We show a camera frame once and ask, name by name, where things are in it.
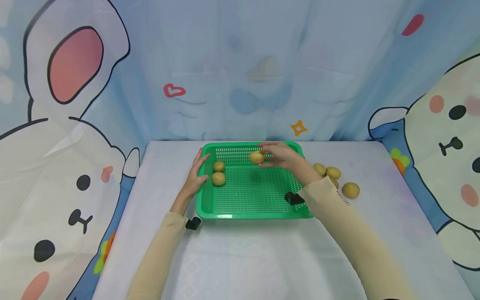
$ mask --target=white fabric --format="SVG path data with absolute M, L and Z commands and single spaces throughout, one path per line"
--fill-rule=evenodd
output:
M 125 299 L 163 215 L 206 142 L 150 142 L 93 300 Z M 305 156 L 360 186 L 351 204 L 387 243 L 421 300 L 473 299 L 383 145 L 303 142 Z M 192 218 L 194 200 L 187 211 Z M 203 220 L 175 254 L 163 299 L 365 299 L 340 248 L 316 219 Z

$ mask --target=pink cheek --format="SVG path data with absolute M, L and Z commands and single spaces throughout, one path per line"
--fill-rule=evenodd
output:
M 432 98 L 430 98 L 430 111 L 434 114 L 438 114 L 444 109 L 444 98 L 440 95 L 435 95 Z
M 469 184 L 464 184 L 460 188 L 460 194 L 462 195 L 463 201 L 471 206 L 475 207 L 479 204 L 479 197 L 475 189 L 469 185 Z
M 463 105 L 467 109 L 467 114 L 473 117 L 480 116 L 480 97 L 470 95 L 465 98 Z
M 38 300 L 47 288 L 49 280 L 50 274 L 48 272 L 38 274 L 27 286 L 20 300 Z
M 110 174 L 113 172 L 113 167 L 108 166 L 102 170 L 102 182 L 107 183 L 110 181 Z

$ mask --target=bunny mouth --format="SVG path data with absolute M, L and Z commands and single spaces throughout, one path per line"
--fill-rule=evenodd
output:
M 84 226 L 84 234 L 86 234 L 87 225 L 93 219 L 93 216 L 89 216 L 87 220 L 85 220 L 85 219 L 82 219 L 81 215 L 82 215 L 82 211 L 80 209 L 75 209 L 74 211 L 72 211 L 72 213 L 70 214 L 70 217 L 68 218 L 68 224 L 70 226 L 74 226 L 77 223 L 82 224 Z

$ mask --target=beige sleeve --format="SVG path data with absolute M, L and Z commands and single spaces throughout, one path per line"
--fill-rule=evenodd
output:
M 298 193 L 357 272 L 368 300 L 415 300 L 402 268 L 348 200 L 325 178 Z
M 159 300 L 187 218 L 168 212 L 133 277 L 126 300 Z

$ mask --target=potato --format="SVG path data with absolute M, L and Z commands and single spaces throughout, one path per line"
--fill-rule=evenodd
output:
M 216 186 L 222 186 L 225 184 L 225 174 L 222 172 L 215 172 L 212 175 L 212 182 Z
M 265 155 L 263 155 L 260 151 L 253 151 L 252 153 L 250 153 L 250 155 L 248 156 L 248 158 L 250 159 L 250 161 L 254 164 L 254 165 L 258 165 L 258 164 L 261 164 L 265 161 Z
M 315 169 L 315 171 L 317 171 L 318 174 L 322 176 L 325 176 L 325 173 L 327 172 L 325 166 L 320 163 L 313 164 L 313 168 Z
M 330 176 L 330 178 L 339 179 L 342 176 L 342 172 L 335 167 L 328 167 L 325 175 Z
M 216 161 L 213 164 L 213 171 L 214 172 L 223 172 L 223 170 L 225 170 L 225 164 L 223 163 L 223 161 Z
M 333 183 L 333 185 L 335 185 L 335 187 L 336 187 L 337 190 L 338 190 L 338 187 L 339 187 L 338 181 L 337 181 L 335 178 L 331 177 L 331 176 L 328 176 L 328 178 L 330 179 L 330 181 Z
M 342 193 L 345 197 L 355 199 L 360 194 L 360 187 L 353 182 L 347 182 L 342 187 Z

